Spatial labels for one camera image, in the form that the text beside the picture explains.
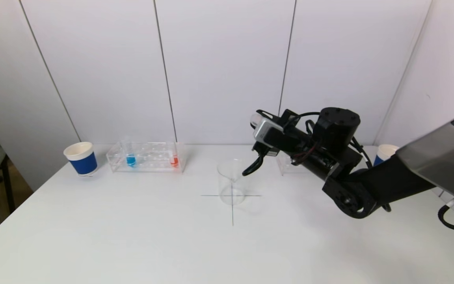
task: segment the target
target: black cable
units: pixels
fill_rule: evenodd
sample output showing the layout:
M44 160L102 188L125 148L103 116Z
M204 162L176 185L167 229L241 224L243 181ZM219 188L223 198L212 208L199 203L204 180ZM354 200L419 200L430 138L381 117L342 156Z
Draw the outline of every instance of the black cable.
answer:
M445 213L448 210L449 210L449 206L448 205L444 205L443 207L441 207L441 209L439 209L439 212L437 213L437 217L439 217L439 220L441 221L441 223L443 223L444 226L450 228L451 230L454 230L454 225L448 223L445 220Z
M371 169L372 162L371 162L371 159L369 158L369 156L367 155L366 151L364 150L364 146L360 145L360 143L358 143L357 139L354 136L352 137L352 141L353 141L352 146L355 147L355 149L357 149L357 151L364 154L364 157L366 159L365 163L367 164L367 168Z
M286 128L287 126L289 126L292 122L294 122L294 121L300 119L301 117L308 116L308 115L320 115L320 113L319 113L319 112L305 112L305 113L296 115L296 116L292 117L290 120L288 120L288 122L285 123L285 125L283 126L283 131L284 131L285 128Z
M311 119L306 120L306 131L309 135L313 134L313 128L315 128L315 123Z

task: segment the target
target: white wall panel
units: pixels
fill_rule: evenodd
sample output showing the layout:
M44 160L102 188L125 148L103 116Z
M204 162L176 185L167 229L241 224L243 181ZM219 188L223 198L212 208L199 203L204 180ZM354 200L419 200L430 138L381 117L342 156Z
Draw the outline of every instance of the white wall panel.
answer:
M355 136L372 144L429 4L430 0L298 0L281 113L285 108L297 113L349 108L362 120Z
M0 144L36 190L76 142L19 2L0 0Z
M452 119L454 1L434 0L396 101L376 142L403 146Z
M294 0L159 0L178 141L252 144L250 116L276 114Z
M152 0L22 4L82 140L175 140Z

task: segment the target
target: blue liquid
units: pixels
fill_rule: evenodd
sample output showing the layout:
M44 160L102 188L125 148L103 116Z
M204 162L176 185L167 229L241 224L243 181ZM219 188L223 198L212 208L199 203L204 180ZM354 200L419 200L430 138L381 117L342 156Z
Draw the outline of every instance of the blue liquid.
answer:
M127 155L126 160L128 166L130 167L136 166L136 157L134 157L134 155Z

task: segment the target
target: white table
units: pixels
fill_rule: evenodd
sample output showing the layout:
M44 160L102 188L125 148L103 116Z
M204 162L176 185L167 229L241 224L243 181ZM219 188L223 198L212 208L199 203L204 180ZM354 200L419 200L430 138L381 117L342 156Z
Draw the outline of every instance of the white table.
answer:
M313 174L266 158L234 208L216 164L251 146L191 146L183 174L79 177L65 165L0 226L0 284L454 283L454 231L427 191L365 219L343 214ZM447 214L454 223L454 212Z

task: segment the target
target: glass beaker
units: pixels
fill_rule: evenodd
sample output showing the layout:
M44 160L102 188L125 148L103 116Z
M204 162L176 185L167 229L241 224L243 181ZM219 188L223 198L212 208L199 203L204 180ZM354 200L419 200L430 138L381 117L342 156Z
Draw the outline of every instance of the glass beaker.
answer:
M249 165L240 159L227 160L218 164L218 185L220 186L218 195L224 203L238 205L245 200L250 179L241 173Z

